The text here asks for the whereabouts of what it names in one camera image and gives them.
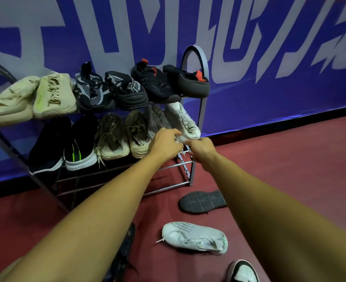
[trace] red floor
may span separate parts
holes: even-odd
[[[312,207],[346,230],[346,117],[218,147],[221,154],[261,180]],[[152,185],[179,181],[177,171],[157,174]],[[249,260],[261,281],[268,281],[228,209],[204,215],[180,212],[177,201],[195,190],[216,189],[213,179],[197,167],[194,186],[142,200],[134,218],[137,226],[125,281],[222,281],[228,265]],[[0,199],[0,271],[24,255],[64,214],[40,190]],[[187,221],[217,228],[229,241],[225,255],[180,253],[164,242],[161,228]]]

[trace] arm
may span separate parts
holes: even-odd
[[[188,144],[271,281],[346,281],[343,230],[219,155],[210,139]]]
[[[101,281],[116,255],[157,169],[177,156],[178,130],[162,128],[150,152],[67,215],[4,281]]]

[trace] shoe rack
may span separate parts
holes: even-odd
[[[209,78],[207,58],[203,50],[197,45],[190,45],[189,47],[186,48],[183,54],[181,68],[183,70],[187,70],[187,61],[188,61],[189,55],[192,53],[195,53],[199,59],[203,76]],[[10,73],[8,73],[7,70],[3,68],[2,66],[0,66],[0,74],[5,76],[11,84],[16,82],[16,79]],[[184,97],[181,98],[180,102],[183,105]],[[206,104],[207,104],[207,98],[200,99],[199,115],[198,115],[198,120],[196,123],[200,130],[202,130],[202,127],[203,127]],[[129,156],[122,159],[117,159],[114,161],[106,161],[105,168],[101,168],[97,170],[91,168],[93,172],[90,171],[90,168],[86,168],[86,169],[80,170],[79,172],[77,171],[77,173],[73,173],[73,172],[69,173],[64,169],[64,167],[62,167],[60,168],[58,173],[55,173],[52,176],[50,176],[50,178],[47,178],[46,176],[40,176],[39,174],[31,175],[28,172],[26,158],[11,144],[11,142],[2,134],[1,131],[0,131],[0,147],[2,148],[3,151],[6,152],[8,156],[10,156],[11,158],[14,158],[19,163],[19,165],[26,171],[26,173],[31,177],[31,179],[34,180],[34,182],[38,184],[41,189],[43,189],[50,196],[52,196],[54,200],[57,202],[57,204],[66,212],[69,212],[77,205],[76,200],[77,200],[78,192],[96,188],[96,187],[101,187],[102,185],[107,183],[107,181],[97,183],[95,182],[95,180],[92,180],[91,178],[98,178],[101,174],[104,174],[107,172],[117,171],[117,170],[120,171],[120,170],[127,169],[138,161],[137,159],[130,158]],[[185,146],[183,153],[187,153],[189,151],[190,151],[190,148],[188,146]],[[184,169],[184,172],[182,173],[185,180],[182,183],[178,183],[175,185],[171,185],[171,186],[167,186],[167,187],[146,192],[143,195],[143,197],[156,195],[156,194],[166,192],[168,190],[180,188],[183,186],[193,185],[196,163],[191,159],[191,157],[189,157],[188,161],[185,161],[182,154],[179,154],[176,157],[175,162],[176,163],[173,165],[160,168],[157,172],[161,170],[173,168],[173,167],[178,167],[180,171],[182,171],[182,169],[180,168],[180,166],[182,166]],[[71,190],[64,190],[64,188],[61,188],[62,185],[70,185]]]

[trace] hand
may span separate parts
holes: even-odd
[[[201,137],[196,140],[187,140],[185,142],[190,149],[190,155],[195,162],[202,165],[203,169],[209,172],[209,164],[217,155],[217,151],[212,141],[208,137]]]
[[[155,154],[161,163],[172,159],[182,150],[183,144],[174,141],[175,135],[182,135],[176,128],[166,129],[162,127],[148,147],[148,152]]]

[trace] blue wall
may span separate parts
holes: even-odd
[[[203,135],[346,106],[346,0],[0,0],[0,64],[17,79],[180,65],[191,44],[211,73]],[[195,118],[199,101],[185,108]],[[41,128],[3,132],[28,153]],[[0,180],[19,175],[0,150]]]

